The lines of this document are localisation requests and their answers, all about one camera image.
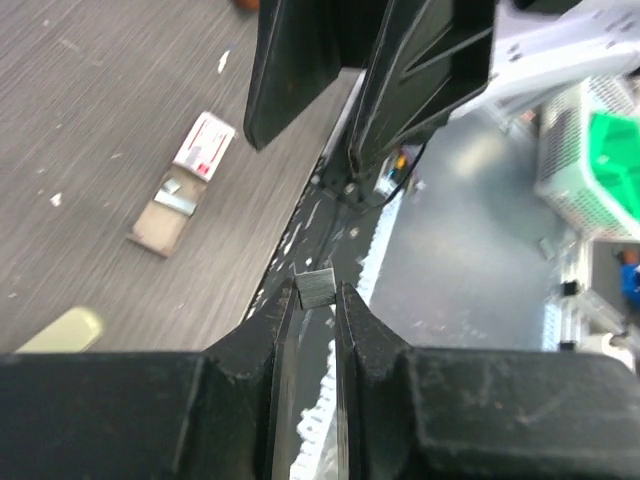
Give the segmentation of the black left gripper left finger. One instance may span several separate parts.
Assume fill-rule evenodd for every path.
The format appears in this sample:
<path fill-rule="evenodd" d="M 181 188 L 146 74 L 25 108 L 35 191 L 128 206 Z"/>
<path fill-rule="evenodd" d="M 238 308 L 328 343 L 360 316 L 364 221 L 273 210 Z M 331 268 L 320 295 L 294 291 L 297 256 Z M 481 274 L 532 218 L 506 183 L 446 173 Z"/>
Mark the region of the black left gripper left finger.
<path fill-rule="evenodd" d="M 274 449 L 290 402 L 296 288 L 201 352 L 1 359 L 5 479 L 284 479 Z"/>

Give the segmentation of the silver staple strips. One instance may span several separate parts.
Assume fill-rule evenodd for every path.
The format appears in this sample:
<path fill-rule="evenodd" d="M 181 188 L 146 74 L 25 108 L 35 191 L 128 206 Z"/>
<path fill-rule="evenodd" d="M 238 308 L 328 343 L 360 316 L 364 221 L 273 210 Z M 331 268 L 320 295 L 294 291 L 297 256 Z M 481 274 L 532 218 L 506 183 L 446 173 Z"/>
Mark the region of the silver staple strips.
<path fill-rule="evenodd" d="M 335 303 L 336 281 L 332 267 L 294 275 L 303 310 L 322 308 Z"/>

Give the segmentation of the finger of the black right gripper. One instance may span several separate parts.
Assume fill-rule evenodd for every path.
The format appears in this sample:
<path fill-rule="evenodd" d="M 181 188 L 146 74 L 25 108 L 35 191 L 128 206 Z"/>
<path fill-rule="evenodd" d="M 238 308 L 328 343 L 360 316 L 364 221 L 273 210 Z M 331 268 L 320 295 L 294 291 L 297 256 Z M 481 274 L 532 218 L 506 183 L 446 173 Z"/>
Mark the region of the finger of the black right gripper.
<path fill-rule="evenodd" d="M 244 135 L 257 151 L 338 76 L 340 1 L 262 1 Z"/>
<path fill-rule="evenodd" d="M 488 84 L 493 1 L 391 1 L 382 19 L 349 135 L 355 177 L 397 147 L 429 140 Z"/>

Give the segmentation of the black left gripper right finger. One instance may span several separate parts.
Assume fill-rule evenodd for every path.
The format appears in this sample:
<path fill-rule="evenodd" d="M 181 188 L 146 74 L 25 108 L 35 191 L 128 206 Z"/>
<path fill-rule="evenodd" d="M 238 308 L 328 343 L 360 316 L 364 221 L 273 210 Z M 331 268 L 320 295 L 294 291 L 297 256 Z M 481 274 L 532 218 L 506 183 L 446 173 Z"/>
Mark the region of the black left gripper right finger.
<path fill-rule="evenodd" d="M 336 294 L 343 479 L 635 479 L 639 382 L 606 355 L 417 347 Z"/>

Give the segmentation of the red white staple box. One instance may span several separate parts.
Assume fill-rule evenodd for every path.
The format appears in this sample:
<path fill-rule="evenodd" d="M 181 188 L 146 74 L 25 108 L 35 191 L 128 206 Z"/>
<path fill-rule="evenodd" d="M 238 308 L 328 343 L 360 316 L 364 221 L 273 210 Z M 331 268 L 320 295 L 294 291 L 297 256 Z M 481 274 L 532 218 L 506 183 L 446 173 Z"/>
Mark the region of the red white staple box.
<path fill-rule="evenodd" d="M 236 130 L 225 121 L 202 112 L 128 238 L 164 258 L 173 255 L 236 136 Z"/>

